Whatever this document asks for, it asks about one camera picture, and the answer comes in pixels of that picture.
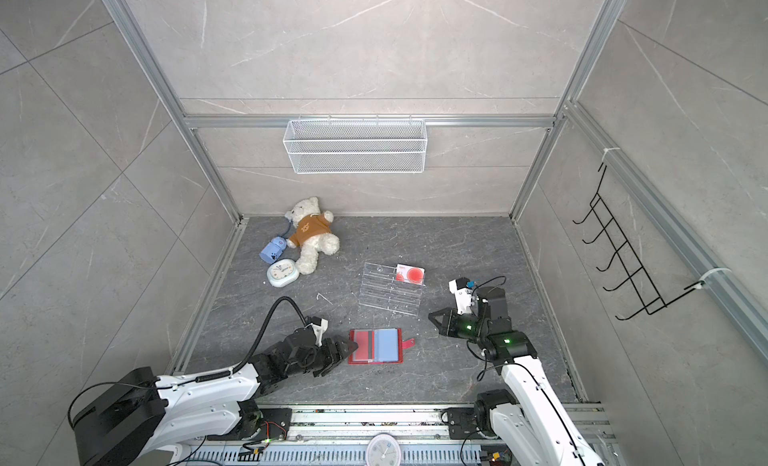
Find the clear acrylic card stand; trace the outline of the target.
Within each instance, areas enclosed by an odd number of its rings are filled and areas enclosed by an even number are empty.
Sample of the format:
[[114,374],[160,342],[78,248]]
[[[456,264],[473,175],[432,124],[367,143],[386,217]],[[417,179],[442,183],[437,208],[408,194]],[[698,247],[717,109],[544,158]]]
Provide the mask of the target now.
[[372,309],[416,317],[424,291],[423,284],[407,282],[397,267],[366,262],[358,303]]

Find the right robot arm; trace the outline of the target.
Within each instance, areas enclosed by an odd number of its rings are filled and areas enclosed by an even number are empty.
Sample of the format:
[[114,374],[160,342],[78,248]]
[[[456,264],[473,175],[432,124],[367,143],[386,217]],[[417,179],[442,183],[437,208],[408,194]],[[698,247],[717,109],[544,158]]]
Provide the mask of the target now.
[[475,344],[483,369],[506,388],[478,396],[475,432],[504,441],[521,465],[602,465],[546,377],[528,337],[513,328],[505,291],[464,277],[449,282],[456,306],[428,315],[445,337]]

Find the red leather card holder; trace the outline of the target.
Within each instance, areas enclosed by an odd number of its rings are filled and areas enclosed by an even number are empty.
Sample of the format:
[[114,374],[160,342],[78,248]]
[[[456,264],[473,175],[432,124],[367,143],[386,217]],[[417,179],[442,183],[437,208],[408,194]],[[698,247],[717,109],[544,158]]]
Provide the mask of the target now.
[[400,328],[351,330],[349,339],[357,346],[348,358],[351,365],[400,364],[404,352],[416,343],[414,338],[404,339]]

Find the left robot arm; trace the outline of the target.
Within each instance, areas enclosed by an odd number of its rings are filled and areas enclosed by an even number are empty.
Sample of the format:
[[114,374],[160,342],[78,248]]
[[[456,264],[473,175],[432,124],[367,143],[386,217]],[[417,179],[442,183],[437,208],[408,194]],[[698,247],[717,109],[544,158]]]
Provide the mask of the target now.
[[257,398],[292,375],[329,374],[357,349],[341,336],[316,339],[299,329],[241,368],[196,377],[157,376],[137,368],[72,420],[83,465],[128,465],[140,456],[195,438],[251,439],[265,432]]

